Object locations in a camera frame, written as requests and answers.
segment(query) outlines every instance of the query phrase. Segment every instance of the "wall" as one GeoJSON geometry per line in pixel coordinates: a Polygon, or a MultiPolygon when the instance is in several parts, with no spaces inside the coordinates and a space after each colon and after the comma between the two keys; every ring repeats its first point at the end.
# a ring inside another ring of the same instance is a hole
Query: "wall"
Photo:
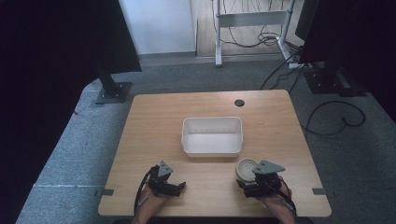
{"type": "Polygon", "coordinates": [[[120,0],[137,54],[195,51],[190,0],[120,0]]]}

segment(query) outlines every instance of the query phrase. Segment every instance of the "white plastic bin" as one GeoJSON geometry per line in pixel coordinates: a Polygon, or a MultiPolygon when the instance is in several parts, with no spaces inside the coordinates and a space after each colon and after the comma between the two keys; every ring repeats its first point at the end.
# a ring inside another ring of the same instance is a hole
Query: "white plastic bin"
{"type": "Polygon", "coordinates": [[[242,143],[240,118],[188,118],[183,122],[181,145],[189,157],[236,157],[242,143]]]}

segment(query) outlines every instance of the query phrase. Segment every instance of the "gray floor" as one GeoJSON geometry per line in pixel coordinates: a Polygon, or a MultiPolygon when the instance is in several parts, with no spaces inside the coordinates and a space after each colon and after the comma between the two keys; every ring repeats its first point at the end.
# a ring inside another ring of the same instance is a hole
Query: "gray floor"
{"type": "MultiPolygon", "coordinates": [[[[126,103],[93,103],[101,83],[96,80],[81,94],[73,115],[40,177],[33,185],[18,223],[111,223],[114,217],[97,213],[100,197],[117,150],[134,96],[144,93],[258,90],[282,60],[227,62],[216,68],[205,60],[189,64],[148,66],[143,72],[114,75],[132,81],[126,103]]],[[[278,74],[286,73],[287,68],[278,74]]],[[[289,90],[297,72],[278,89],[289,90]]],[[[276,76],[268,86],[275,83],[276,76]]],[[[307,142],[325,189],[332,215],[315,223],[395,223],[396,125],[375,98],[341,98],[311,94],[303,77],[290,93],[298,119],[306,124],[316,106],[342,100],[358,106],[366,122],[332,136],[307,135],[307,142]]],[[[359,123],[361,114],[348,105],[323,106],[310,129],[331,133],[342,127],[341,117],[359,123]]]]}

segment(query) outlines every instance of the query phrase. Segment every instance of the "black monitor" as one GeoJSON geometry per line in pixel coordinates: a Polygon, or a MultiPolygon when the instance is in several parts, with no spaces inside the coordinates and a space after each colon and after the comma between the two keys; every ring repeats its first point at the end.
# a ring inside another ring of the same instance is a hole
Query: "black monitor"
{"type": "Polygon", "coordinates": [[[296,35],[304,40],[299,63],[318,65],[304,76],[313,93],[371,92],[396,120],[396,39],[387,0],[304,0],[296,35]]]}

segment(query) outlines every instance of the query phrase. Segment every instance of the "white container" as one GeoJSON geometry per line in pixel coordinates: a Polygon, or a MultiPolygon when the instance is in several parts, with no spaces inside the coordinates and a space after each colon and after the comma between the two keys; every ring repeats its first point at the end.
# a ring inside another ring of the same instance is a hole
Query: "white container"
{"type": "Polygon", "coordinates": [[[188,118],[183,122],[181,145],[189,157],[236,157],[242,143],[240,118],[188,118]]]}

